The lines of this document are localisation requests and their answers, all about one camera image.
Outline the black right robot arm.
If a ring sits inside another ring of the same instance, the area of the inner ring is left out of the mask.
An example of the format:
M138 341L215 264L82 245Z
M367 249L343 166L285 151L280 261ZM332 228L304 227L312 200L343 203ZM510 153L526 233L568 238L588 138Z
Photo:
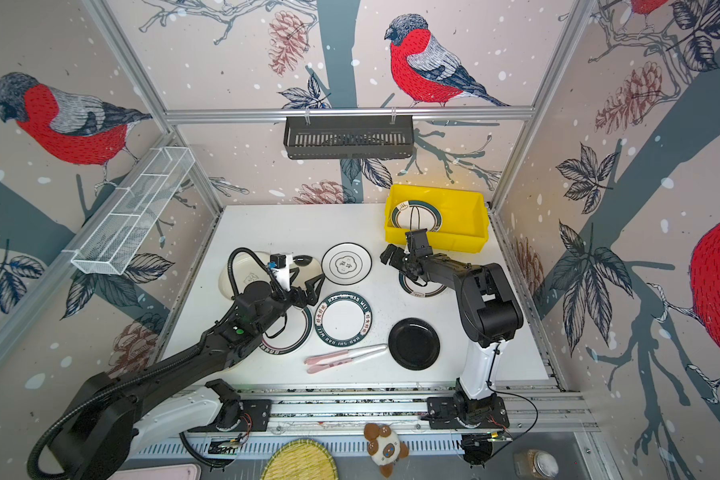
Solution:
M407 252L394 244L386 246L380 261L413 281L437 283L455 293L459 321L470 344L456 380L452 417L467 428L507 428L493 376L502 349L522 328L524 317L502 266L464 263L435 254L429 246Z

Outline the yellow plastic bin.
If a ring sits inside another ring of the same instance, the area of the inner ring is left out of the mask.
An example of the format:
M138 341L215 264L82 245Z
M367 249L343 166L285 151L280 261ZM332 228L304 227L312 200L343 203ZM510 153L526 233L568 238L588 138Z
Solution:
M403 201L421 200L434 205L441 213L443 223L439 231L428 231L428 240L437 250L462 253L479 253L489 239L488 210L479 192L435 187L394 185L385 203L384 231L387 242L406 243L410 230L391 225L392 209Z

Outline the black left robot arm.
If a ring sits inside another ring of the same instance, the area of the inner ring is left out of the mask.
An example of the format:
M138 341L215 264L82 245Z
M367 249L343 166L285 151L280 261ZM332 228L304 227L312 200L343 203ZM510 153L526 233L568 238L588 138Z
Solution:
M292 307L317 304L324 274L302 287L283 287L270 265L239 247L232 258L248 255L266 278L233 290L233 304L199 341L144 370L112 378L90 377L64 414L30 450L26 469L32 479L49 479L40 457L49 450L61 467L58 479L107 479L133 452L136 424L160 404L195 382L231 368L252 354L264 333Z

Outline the white plate green red rim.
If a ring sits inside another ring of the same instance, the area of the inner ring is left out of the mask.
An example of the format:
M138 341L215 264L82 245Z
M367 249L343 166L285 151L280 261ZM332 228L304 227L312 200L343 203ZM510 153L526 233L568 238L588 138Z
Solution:
M432 298L447 290L447 287L439 283L412 281L403 273L398 275L399 285L408 295L417 298Z

